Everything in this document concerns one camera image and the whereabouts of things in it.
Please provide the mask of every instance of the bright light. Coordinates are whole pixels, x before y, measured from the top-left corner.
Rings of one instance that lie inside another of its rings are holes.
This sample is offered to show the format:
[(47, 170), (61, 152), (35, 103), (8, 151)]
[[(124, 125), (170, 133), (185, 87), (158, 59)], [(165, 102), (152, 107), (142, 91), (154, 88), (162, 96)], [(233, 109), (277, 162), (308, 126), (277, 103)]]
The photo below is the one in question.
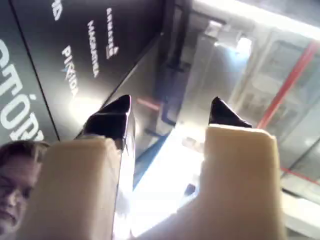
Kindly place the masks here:
[(203, 155), (182, 145), (175, 129), (133, 192), (132, 234), (137, 237), (177, 211)]
[(248, 38), (241, 37), (236, 46), (236, 52), (242, 55), (250, 55), (252, 41)]
[(83, 126), (88, 118), (100, 109), (102, 102), (89, 97), (76, 97), (69, 105), (74, 120)]
[(197, 0), (198, 3), (251, 19), (259, 24), (320, 40), (320, 29), (237, 0)]

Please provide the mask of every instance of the eye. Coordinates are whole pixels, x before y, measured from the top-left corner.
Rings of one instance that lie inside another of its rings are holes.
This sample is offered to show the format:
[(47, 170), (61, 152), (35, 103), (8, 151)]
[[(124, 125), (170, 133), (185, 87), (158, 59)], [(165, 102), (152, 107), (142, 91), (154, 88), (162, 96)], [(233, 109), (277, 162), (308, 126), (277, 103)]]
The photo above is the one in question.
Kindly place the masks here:
[(32, 189), (26, 189), (23, 191), (22, 196), (24, 199), (29, 199), (30, 198), (30, 194), (31, 194)]

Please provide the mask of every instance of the dark panel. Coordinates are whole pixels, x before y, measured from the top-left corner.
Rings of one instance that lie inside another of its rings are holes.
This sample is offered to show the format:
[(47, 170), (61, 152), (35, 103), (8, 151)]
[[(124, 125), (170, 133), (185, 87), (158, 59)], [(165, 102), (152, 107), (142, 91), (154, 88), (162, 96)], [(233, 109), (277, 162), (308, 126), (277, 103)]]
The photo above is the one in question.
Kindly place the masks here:
[(12, 3), (62, 140), (79, 133), (162, 27), (163, 0)]
[(39, 83), (7, 0), (0, 1), (0, 145), (57, 140)]

